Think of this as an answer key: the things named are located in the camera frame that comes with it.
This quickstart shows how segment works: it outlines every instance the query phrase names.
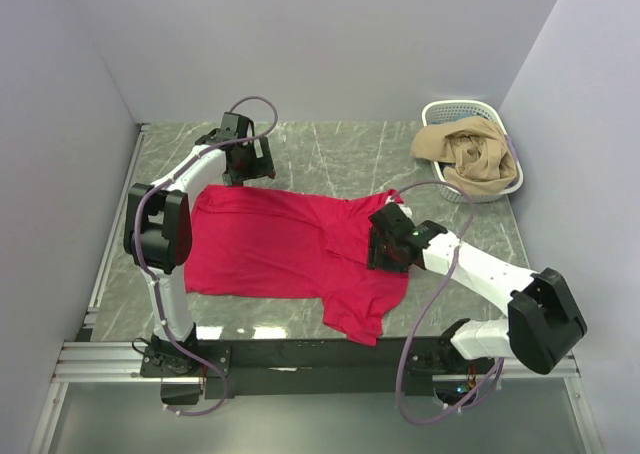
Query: red cloth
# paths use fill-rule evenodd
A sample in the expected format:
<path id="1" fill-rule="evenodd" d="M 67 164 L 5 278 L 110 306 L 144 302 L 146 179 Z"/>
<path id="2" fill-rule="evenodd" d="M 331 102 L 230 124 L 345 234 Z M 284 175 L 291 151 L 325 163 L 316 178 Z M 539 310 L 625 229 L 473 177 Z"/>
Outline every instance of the red cloth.
<path id="1" fill-rule="evenodd" d="M 393 191 L 355 200 L 252 187 L 208 186 L 195 202 L 187 291 L 248 297 L 319 297 L 323 322 L 376 344 L 382 316 L 400 303 L 407 274 L 366 268 L 368 216 Z"/>

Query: wall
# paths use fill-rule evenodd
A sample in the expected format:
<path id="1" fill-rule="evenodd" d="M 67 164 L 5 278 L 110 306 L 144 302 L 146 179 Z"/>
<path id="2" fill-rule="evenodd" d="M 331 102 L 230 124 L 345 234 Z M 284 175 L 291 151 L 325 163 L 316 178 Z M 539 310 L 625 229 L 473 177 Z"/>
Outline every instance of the wall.
<path id="1" fill-rule="evenodd" d="M 287 120 L 498 106 L 556 0 L 71 1 L 134 118 L 157 122 L 218 119 L 255 93 Z"/>
<path id="2" fill-rule="evenodd" d="M 0 0 L 0 452 L 79 328 L 135 124 L 67 0 Z"/>
<path id="3" fill-rule="evenodd" d="M 640 446 L 639 16 L 638 0 L 559 0 L 500 109 L 531 261 L 566 275 L 589 325 L 575 353 L 610 453 Z"/>

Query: marble table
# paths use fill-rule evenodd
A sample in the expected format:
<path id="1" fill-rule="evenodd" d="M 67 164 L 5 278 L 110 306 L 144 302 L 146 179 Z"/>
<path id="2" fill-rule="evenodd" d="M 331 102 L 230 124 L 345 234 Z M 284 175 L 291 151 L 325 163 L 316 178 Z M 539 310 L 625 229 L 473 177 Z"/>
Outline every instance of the marble table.
<path id="1" fill-rule="evenodd" d="M 150 182 L 177 165 L 194 141 L 213 124 L 156 124 L 143 131 L 132 182 Z M 257 126 L 261 132 L 264 124 Z M 283 122 L 269 137 L 277 176 L 248 185 L 310 194 L 355 198 L 400 188 L 433 178 L 426 162 L 409 157 L 419 130 L 417 122 Z M 442 198 L 436 187 L 407 192 L 405 202 L 414 220 L 431 219 L 459 229 L 469 215 L 466 205 Z M 149 337 L 153 319 L 147 287 L 131 257 L 122 248 L 122 212 L 106 265 L 99 312 L 92 341 L 129 341 Z M 478 205 L 477 218 L 466 240 L 518 266 L 527 266 L 509 200 Z M 405 336 L 420 307 L 440 280 L 437 274 L 414 268 L 402 303 L 384 319 L 384 336 Z M 251 299 L 233 296 L 187 295 L 203 339 L 338 338 L 343 334 L 322 324 L 319 299 Z M 497 319 L 500 312 L 480 296 L 452 282 L 424 319 L 419 335 L 438 335 L 453 322 L 469 317 Z"/>

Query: white plastic basket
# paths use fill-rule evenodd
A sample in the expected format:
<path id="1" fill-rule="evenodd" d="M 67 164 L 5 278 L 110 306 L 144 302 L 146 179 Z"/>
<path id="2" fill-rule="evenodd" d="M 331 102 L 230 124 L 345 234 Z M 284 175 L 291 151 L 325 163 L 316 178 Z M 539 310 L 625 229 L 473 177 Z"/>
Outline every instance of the white plastic basket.
<path id="1" fill-rule="evenodd" d="M 487 119 L 495 122 L 500 126 L 502 132 L 507 136 L 507 131 L 500 120 L 500 116 L 491 106 L 485 104 L 484 102 L 479 101 L 438 101 L 432 102 L 431 104 L 427 104 L 425 108 L 422 110 L 422 124 L 442 124 L 444 122 L 455 121 L 459 118 L 461 114 L 471 113 L 476 116 L 483 116 Z M 444 181 L 444 175 L 442 174 L 442 169 L 440 168 L 439 162 L 432 162 L 433 173 L 435 176 Z M 500 199 L 505 194 L 511 194 L 512 192 L 517 191 L 522 186 L 522 181 L 524 180 L 524 174 L 522 172 L 522 167 L 520 166 L 520 161 L 516 161 L 516 168 L 518 169 L 518 177 L 516 181 L 507 186 L 507 188 L 503 189 L 498 194 L 492 194 L 488 196 L 471 196 L 473 202 L 491 202 L 497 199 Z M 446 186 L 438 186 L 440 189 L 440 194 L 445 199 L 451 202 L 465 202 L 464 197 L 458 194 L 456 191 Z"/>

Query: brown cloth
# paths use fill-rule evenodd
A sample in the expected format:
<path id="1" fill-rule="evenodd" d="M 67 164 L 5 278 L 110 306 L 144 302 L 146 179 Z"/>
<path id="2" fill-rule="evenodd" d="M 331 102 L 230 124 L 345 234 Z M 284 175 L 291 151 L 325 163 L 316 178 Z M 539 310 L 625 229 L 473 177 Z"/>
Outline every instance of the brown cloth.
<path id="1" fill-rule="evenodd" d="M 480 116 L 423 127 L 411 155 L 454 164 L 444 167 L 445 180 L 475 196 L 497 194 L 518 175 L 502 129 Z"/>

